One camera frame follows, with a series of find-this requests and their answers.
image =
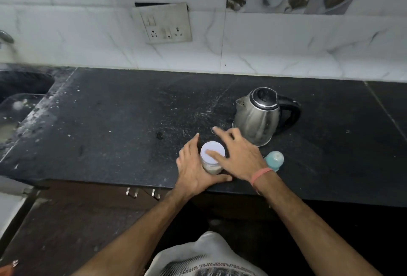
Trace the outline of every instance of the hand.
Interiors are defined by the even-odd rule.
[[[219,153],[209,150],[206,151],[206,154],[217,160],[232,175],[250,182],[253,174],[260,169],[267,168],[267,163],[258,147],[243,138],[238,128],[231,128],[225,132],[215,126],[213,131],[226,144],[230,157],[225,158]]]
[[[180,150],[180,156],[176,160],[178,180],[174,191],[183,193],[187,198],[201,193],[209,186],[232,180],[227,174],[213,176],[203,169],[197,148],[198,138],[199,134],[196,134],[189,140]]]

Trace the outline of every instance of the sink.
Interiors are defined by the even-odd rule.
[[[0,144],[13,137],[53,84],[54,78],[47,74],[0,71]]]

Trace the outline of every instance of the kettle lid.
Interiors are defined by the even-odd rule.
[[[277,92],[271,88],[257,88],[250,94],[250,102],[262,110],[274,110],[278,108]]]

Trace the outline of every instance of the person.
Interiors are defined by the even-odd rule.
[[[224,158],[214,151],[207,154],[232,176],[252,182],[281,218],[315,275],[381,275],[274,171],[265,169],[267,164],[259,149],[244,139],[237,128],[223,131],[214,127],[214,132],[226,144],[230,157]],[[180,150],[176,160],[178,180],[164,200],[73,275],[142,275],[160,238],[181,208],[209,186],[232,180],[227,174],[212,176],[204,171],[197,149],[198,137],[196,134]],[[161,251],[145,272],[145,276],[176,275],[266,276],[266,273],[235,254],[219,234],[208,231],[196,242]]]

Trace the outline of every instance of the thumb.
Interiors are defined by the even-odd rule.
[[[230,182],[232,180],[232,177],[228,174],[218,174],[216,176],[212,176],[212,183],[213,184],[218,184],[218,183],[223,183],[223,182]]]
[[[226,158],[223,157],[221,154],[219,154],[216,151],[212,151],[212,150],[206,150],[205,153],[207,155],[209,155],[210,157],[212,157],[214,160],[216,160],[222,167],[225,167],[224,164],[225,164]]]

